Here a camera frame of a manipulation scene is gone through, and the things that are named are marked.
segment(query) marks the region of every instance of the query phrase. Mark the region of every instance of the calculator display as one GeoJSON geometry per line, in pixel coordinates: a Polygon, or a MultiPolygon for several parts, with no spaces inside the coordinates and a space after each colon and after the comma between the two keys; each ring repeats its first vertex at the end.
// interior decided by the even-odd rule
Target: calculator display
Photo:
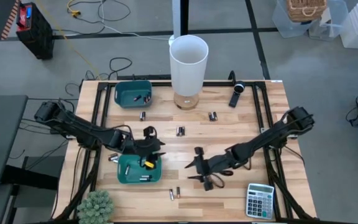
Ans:
{"type": "Polygon", "coordinates": [[[273,192],[273,188],[261,187],[261,186],[255,186],[255,185],[249,186],[249,190],[258,190],[258,191],[267,192],[267,193],[272,193],[273,192]]]}

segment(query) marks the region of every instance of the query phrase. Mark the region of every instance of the black desk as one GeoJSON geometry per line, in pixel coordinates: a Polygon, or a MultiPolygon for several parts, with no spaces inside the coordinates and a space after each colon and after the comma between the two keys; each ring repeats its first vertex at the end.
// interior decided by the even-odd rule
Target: black desk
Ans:
{"type": "Polygon", "coordinates": [[[6,165],[25,110],[27,96],[0,96],[0,223],[15,185],[57,190],[58,178],[6,165]]]}

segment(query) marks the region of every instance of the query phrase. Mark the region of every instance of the white cable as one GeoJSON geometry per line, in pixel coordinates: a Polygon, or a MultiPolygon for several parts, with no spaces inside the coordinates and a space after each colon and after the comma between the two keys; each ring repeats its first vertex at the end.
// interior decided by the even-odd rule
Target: white cable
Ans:
{"type": "Polygon", "coordinates": [[[152,40],[169,40],[169,39],[164,39],[164,38],[141,36],[141,35],[135,34],[135,33],[121,32],[121,31],[116,30],[116,29],[114,29],[114,28],[112,28],[112,27],[106,26],[106,25],[104,24],[104,7],[103,7],[103,0],[100,0],[100,4],[101,4],[101,6],[102,6],[102,24],[103,24],[103,26],[104,26],[105,28],[111,29],[111,30],[113,30],[113,31],[115,31],[115,32],[117,32],[117,33],[119,33],[119,34],[132,34],[132,35],[135,35],[135,36],[137,36],[137,37],[143,37],[143,38],[152,39],[152,40]]]}

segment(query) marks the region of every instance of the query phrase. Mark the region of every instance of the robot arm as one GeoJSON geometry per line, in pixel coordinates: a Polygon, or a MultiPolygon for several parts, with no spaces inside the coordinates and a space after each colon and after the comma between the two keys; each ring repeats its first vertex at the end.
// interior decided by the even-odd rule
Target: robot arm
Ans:
{"type": "Polygon", "coordinates": [[[132,131],[123,131],[118,127],[102,128],[92,124],[66,110],[60,101],[43,102],[34,118],[36,122],[58,131],[63,137],[67,134],[75,136],[81,147],[90,150],[104,145],[119,153],[147,157],[164,145],[155,135],[151,135],[155,132],[154,127],[144,129],[145,139],[135,140],[132,131]]]}
{"type": "Polygon", "coordinates": [[[213,156],[210,159],[203,158],[203,148],[196,147],[194,161],[185,168],[196,166],[199,176],[189,177],[204,183],[205,190],[212,190],[213,183],[210,175],[213,173],[224,174],[228,168],[236,169],[246,164],[254,155],[254,152],[261,147],[271,146],[281,148],[287,143],[290,134],[302,135],[313,127],[314,120],[304,108],[296,107],[287,111],[280,121],[277,121],[272,128],[258,135],[249,142],[235,144],[225,149],[225,154],[213,156]]]}

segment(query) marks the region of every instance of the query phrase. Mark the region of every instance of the calculator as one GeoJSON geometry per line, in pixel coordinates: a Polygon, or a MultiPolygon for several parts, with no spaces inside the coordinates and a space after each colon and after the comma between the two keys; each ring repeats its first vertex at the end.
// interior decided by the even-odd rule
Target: calculator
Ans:
{"type": "Polygon", "coordinates": [[[273,218],[274,187],[264,184],[249,184],[246,214],[253,218],[273,218]]]}

